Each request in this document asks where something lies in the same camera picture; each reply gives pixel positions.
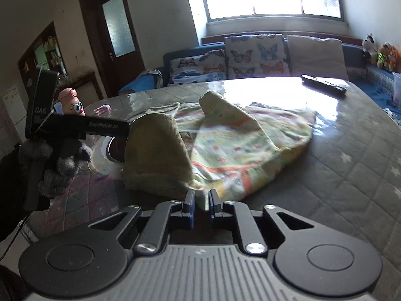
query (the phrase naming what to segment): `stuffed animal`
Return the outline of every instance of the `stuffed animal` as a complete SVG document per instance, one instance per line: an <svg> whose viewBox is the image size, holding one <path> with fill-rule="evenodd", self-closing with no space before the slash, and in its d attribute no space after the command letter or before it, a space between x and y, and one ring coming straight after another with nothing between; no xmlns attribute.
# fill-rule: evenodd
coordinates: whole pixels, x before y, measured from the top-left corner
<svg viewBox="0 0 401 301"><path fill-rule="evenodd" d="M372 34L367 35L364 40L362 40L363 56L366 62L373 65L377 64L377 51L374 45L374 39Z"/></svg>
<svg viewBox="0 0 401 301"><path fill-rule="evenodd" d="M59 101L61 102L64 114L77 114L85 116L83 105L77 97L77 91L74 88L63 89L59 93Z"/></svg>
<svg viewBox="0 0 401 301"><path fill-rule="evenodd" d="M397 70L397 61L398 61L398 50L395 47L392 47L390 54L388 55L388 71L394 72Z"/></svg>
<svg viewBox="0 0 401 301"><path fill-rule="evenodd" d="M392 51L392 45L390 43L384 43L381 47L378 48L377 54L377 67L381 70L388 70L388 65L390 64L390 60L388 56Z"/></svg>
<svg viewBox="0 0 401 301"><path fill-rule="evenodd" d="M104 104L101 107L98 107L95 110L95 113L96 113L96 115L101 115L103 113L110 112L111 109L112 109L112 107L110 105Z"/></svg>

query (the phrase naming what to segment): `cable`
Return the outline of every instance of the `cable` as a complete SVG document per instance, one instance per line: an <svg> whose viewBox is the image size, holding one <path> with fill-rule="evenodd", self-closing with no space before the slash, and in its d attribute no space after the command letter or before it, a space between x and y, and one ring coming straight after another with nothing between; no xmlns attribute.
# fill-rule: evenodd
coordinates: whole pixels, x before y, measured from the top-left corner
<svg viewBox="0 0 401 301"><path fill-rule="evenodd" d="M19 227L18 230L17 230L17 233L15 233L15 235L14 235L13 239L11 240L9 246L8 246L7 249L4 251L3 255L0 257L0 261L2 261L3 258L5 257L5 255L7 254L7 251L9 250L9 248L11 247L11 245L13 244L14 240L17 238L18 233L19 233L19 232L21 231L21 229L23 228L23 226L24 226L25 222L27 221L27 219L28 219L28 217L29 217L30 214L31 214L31 213L29 213L27 216L25 216L25 218L24 218L22 224L20 225L20 227Z"/></svg>

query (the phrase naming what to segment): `window frame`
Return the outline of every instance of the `window frame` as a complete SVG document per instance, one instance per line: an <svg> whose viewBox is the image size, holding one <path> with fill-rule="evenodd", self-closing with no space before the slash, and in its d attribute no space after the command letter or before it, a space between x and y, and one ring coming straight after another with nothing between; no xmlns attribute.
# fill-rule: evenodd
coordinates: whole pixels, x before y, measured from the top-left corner
<svg viewBox="0 0 401 301"><path fill-rule="evenodd" d="M243 18L258 18L258 17L302 17L302 18L317 18L317 19L326 19L326 20L335 20L338 22L345 22L344 18L344 9L342 6L342 0L338 0L338 4L340 6L340 14L341 18L332 17L332 16L323 16L323 15L311 15L304 13L304 6L301 0L301 14L294 15L294 14L276 14L276 15L269 15L269 14L256 14L255 7L253 7L253 14L252 15L243 15L243 16L231 16L231 17L221 17L221 18L210 18L209 7L207 4L207 0L203 0L203 6L205 7L207 22L218 22L221 20L232 20L232 19L243 19Z"/></svg>

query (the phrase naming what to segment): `remote control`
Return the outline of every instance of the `remote control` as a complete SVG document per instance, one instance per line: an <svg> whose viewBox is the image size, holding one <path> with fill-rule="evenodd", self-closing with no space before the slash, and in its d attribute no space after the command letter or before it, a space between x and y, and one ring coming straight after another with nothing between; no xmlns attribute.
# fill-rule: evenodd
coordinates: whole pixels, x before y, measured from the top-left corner
<svg viewBox="0 0 401 301"><path fill-rule="evenodd" d="M337 95L337 96L344 96L346 93L346 89L341 86L337 86L335 84L329 83L328 81L321 80L315 77L303 75L301 76L302 81L313 88L317 88L323 92L327 92L329 94Z"/></svg>

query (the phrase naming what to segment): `frosted glass panel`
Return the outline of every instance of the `frosted glass panel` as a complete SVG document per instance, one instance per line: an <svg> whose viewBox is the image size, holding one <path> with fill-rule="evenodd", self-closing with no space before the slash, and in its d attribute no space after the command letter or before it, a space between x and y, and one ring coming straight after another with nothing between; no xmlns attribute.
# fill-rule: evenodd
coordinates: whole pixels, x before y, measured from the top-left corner
<svg viewBox="0 0 401 301"><path fill-rule="evenodd" d="M102 7L116 57L135 51L123 0L109 0Z"/></svg>

